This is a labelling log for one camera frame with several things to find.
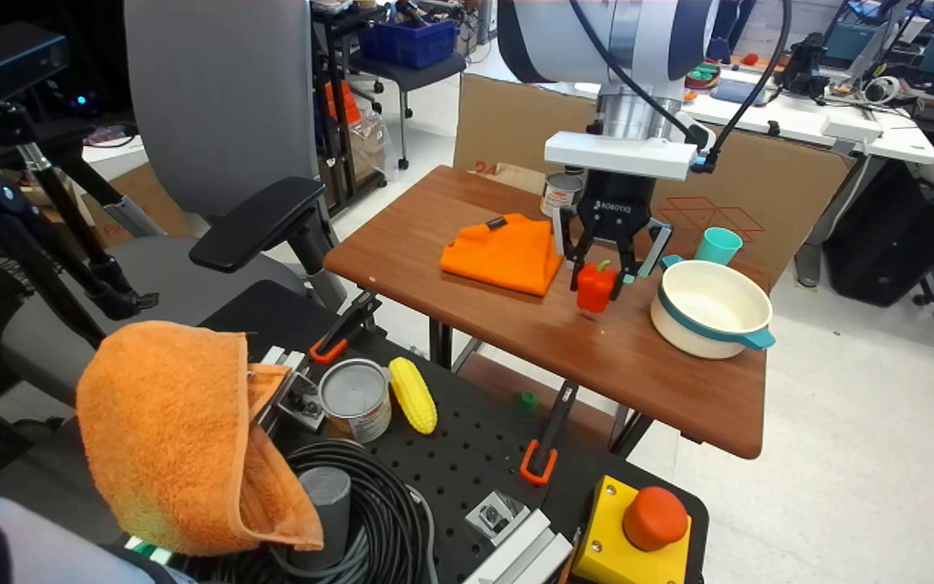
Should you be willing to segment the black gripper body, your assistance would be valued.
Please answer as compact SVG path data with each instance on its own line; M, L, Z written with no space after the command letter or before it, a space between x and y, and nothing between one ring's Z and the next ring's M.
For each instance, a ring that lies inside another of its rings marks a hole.
M590 172L576 202L583 241L631 241L653 222L653 177Z

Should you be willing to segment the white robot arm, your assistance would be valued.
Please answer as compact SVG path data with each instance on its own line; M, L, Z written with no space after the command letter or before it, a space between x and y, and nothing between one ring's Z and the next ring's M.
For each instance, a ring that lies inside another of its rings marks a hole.
M496 0L496 43L520 82L590 82L592 129L559 129L544 158L579 176L556 213L572 290L592 243L618 250L613 296L646 279L671 241L653 188L710 172L730 128L682 115L683 78L706 58L721 0Z

